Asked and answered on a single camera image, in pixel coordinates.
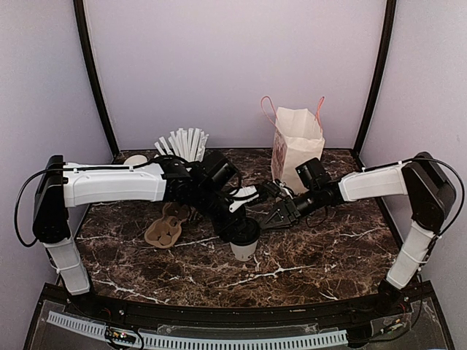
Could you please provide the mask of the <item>bundle of white wrapped straws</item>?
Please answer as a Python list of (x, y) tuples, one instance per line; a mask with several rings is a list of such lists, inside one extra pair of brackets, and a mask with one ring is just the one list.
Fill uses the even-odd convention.
[(175, 155), (188, 162), (204, 159), (209, 134), (200, 128), (179, 128), (168, 137), (156, 139), (154, 146), (159, 155)]

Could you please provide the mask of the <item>black table front rail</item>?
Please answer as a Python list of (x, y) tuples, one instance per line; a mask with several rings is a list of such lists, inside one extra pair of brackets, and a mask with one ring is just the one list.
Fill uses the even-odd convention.
[(163, 324), (195, 327), (276, 327), (318, 324), (321, 327), (360, 327), (382, 317), (372, 307), (378, 296), (298, 306), (265, 308), (202, 308), (142, 303), (92, 294), (72, 297), (63, 288), (46, 283), (40, 300), (60, 303), (65, 310), (119, 326), (155, 329)]

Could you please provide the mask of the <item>single black cup lid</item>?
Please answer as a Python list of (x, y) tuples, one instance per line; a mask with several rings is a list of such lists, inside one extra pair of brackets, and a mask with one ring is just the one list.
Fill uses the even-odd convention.
[(247, 217), (241, 228), (236, 228), (228, 239), (229, 243), (237, 246), (248, 246), (255, 243), (260, 237), (260, 225), (253, 218)]

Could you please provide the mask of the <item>black right frame post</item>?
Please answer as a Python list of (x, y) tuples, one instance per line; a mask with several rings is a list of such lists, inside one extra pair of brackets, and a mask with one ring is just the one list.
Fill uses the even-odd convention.
[(356, 136), (356, 140), (352, 151), (355, 157), (359, 158), (369, 132), (374, 110), (377, 104), (379, 91), (382, 85), (382, 80), (385, 72), (387, 56), (390, 49), (390, 42), (393, 33), (395, 22), (397, 1), (387, 0), (385, 6), (385, 14), (382, 24), (382, 33), (379, 42), (377, 59), (374, 67), (374, 73), (371, 80), (371, 85), (366, 100), (365, 109), (363, 110), (362, 120)]

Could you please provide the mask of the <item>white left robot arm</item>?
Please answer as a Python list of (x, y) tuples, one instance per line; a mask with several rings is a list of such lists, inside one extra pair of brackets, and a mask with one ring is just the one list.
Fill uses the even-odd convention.
[(45, 169), (31, 175), (18, 191), (40, 180), (34, 194), (32, 232), (52, 258), (75, 307), (96, 318), (103, 303), (92, 292), (92, 282), (69, 228), (68, 210), (113, 201), (179, 203), (193, 207), (210, 220), (214, 232), (234, 246), (249, 246), (260, 237), (259, 223), (247, 216), (244, 205), (260, 198), (260, 187), (241, 185), (224, 191), (238, 174), (220, 152), (202, 161), (176, 155), (154, 157), (138, 165), (80, 165), (54, 155)]

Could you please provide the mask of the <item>white paper takeout bag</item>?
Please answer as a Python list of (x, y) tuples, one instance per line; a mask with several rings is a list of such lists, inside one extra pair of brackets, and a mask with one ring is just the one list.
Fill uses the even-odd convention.
[(321, 97), (315, 113), (308, 109), (273, 107), (273, 114), (262, 111), (274, 125), (271, 156), (272, 179), (278, 179), (294, 193), (304, 193), (296, 167), (312, 159), (321, 158), (325, 146), (320, 110), (325, 101)]

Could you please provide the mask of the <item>stack of white paper cups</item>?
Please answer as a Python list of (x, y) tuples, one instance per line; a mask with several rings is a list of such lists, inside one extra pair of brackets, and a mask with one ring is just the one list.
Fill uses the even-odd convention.
[(124, 161), (125, 166), (137, 166), (147, 162), (147, 158), (144, 155), (133, 155)]

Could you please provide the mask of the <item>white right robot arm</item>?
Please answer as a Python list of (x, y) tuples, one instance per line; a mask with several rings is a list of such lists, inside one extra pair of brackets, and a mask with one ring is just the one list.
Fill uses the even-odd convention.
[(411, 225), (385, 277), (385, 283), (392, 288), (385, 289), (372, 301), (377, 315), (388, 316), (401, 303), (397, 290), (406, 287), (427, 263), (437, 240), (450, 226), (447, 219), (456, 198), (466, 195), (464, 191), (457, 192), (445, 174), (452, 169), (429, 152), (420, 152), (406, 160), (363, 168), (333, 180), (320, 160), (312, 158), (296, 167), (306, 192), (277, 201), (260, 221), (260, 228), (292, 227), (300, 219), (328, 206), (368, 198), (406, 196), (412, 211)]

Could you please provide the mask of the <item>white paper coffee cup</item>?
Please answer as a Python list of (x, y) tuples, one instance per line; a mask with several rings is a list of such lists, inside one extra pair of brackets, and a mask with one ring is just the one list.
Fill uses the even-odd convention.
[(254, 241), (248, 245), (238, 245), (233, 242), (230, 243), (231, 251), (233, 252), (235, 259), (241, 262), (246, 262), (252, 259), (252, 256), (256, 251), (257, 245), (257, 241)]

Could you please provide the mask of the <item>black left frame post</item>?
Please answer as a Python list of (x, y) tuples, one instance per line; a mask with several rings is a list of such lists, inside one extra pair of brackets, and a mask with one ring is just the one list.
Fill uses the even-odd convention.
[(85, 14), (85, 2), (83, 0), (74, 0), (73, 7), (82, 56), (85, 62), (88, 81), (98, 112), (99, 121), (107, 140), (109, 150), (112, 156), (115, 157), (120, 153), (120, 149), (117, 145), (117, 139), (112, 128), (109, 113), (107, 111), (107, 106), (104, 100), (104, 94), (99, 81), (99, 75), (96, 68), (96, 62), (94, 60), (93, 48), (90, 40), (87, 17)]

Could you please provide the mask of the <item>black frame post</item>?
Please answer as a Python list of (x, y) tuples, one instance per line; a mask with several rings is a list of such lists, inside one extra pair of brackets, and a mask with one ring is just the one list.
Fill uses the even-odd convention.
[(365, 109), (363, 110), (362, 120), (356, 136), (356, 140), (352, 151), (355, 157), (359, 158), (369, 132), (374, 110), (377, 104), (379, 91), (382, 85), (382, 80), (385, 72), (387, 56), (390, 49), (390, 42), (393, 33), (395, 22), (397, 1), (387, 0), (385, 6), (385, 14), (382, 24), (382, 33), (379, 42), (377, 59), (374, 67), (374, 73), (371, 80), (371, 85), (366, 100)]
[(99, 121), (107, 140), (109, 150), (112, 156), (115, 157), (120, 153), (120, 149), (117, 145), (117, 139), (112, 128), (109, 113), (107, 111), (107, 106), (104, 100), (104, 94), (99, 81), (99, 75), (96, 68), (96, 62), (94, 60), (93, 48), (90, 40), (87, 17), (85, 14), (85, 2), (83, 0), (74, 0), (73, 7), (82, 56), (85, 62), (88, 81), (98, 112)]

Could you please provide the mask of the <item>brown cardboard cup carrier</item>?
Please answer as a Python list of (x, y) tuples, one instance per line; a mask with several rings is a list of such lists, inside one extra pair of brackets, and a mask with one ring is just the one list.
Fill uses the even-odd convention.
[(144, 233), (144, 239), (158, 249), (169, 249), (182, 234), (182, 223), (188, 221), (191, 209), (179, 203), (165, 203), (162, 217), (154, 221)]

